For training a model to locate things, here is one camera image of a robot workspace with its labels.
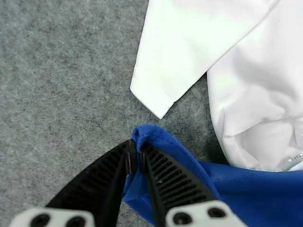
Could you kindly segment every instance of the sleeve cuff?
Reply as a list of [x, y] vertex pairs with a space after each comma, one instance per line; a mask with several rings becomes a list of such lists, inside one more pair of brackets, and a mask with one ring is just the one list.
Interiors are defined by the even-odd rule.
[[135, 75], [130, 89], [134, 96], [159, 119], [162, 119], [174, 104], [174, 101], [154, 84]]

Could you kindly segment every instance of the gray carpet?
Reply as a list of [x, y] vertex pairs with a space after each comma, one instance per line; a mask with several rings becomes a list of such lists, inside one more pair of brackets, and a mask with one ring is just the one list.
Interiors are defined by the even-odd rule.
[[[224, 162], [206, 76], [163, 120], [129, 85], [147, 0], [0, 1], [0, 226], [44, 206], [136, 125], [157, 123]], [[122, 204], [118, 226], [149, 224]]]

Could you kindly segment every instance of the white cloth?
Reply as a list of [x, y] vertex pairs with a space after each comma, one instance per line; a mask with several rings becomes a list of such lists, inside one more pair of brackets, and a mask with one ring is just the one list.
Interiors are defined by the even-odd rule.
[[303, 169], [302, 11], [302, 0], [150, 0], [131, 91], [162, 118], [208, 71], [230, 164]]

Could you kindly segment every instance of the shirt sleeve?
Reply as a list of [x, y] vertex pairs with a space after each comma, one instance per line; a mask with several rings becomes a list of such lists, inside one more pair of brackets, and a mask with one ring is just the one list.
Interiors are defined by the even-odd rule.
[[150, 0], [131, 92], [158, 118], [268, 12], [269, 0]]

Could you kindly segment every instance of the screw hole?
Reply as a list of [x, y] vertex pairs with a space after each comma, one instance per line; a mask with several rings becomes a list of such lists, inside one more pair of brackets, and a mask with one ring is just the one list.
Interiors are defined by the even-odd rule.
[[34, 217], [30, 223], [30, 227], [44, 227], [49, 222], [50, 216], [48, 214], [39, 214]]
[[226, 216], [226, 213], [220, 208], [213, 207], [208, 210], [208, 215], [212, 218], [223, 218]]
[[188, 214], [182, 212], [175, 214], [173, 220], [176, 225], [186, 225], [193, 221]]
[[84, 226], [85, 226], [85, 219], [80, 216], [75, 216], [71, 218], [66, 224], [66, 227], [84, 227]]

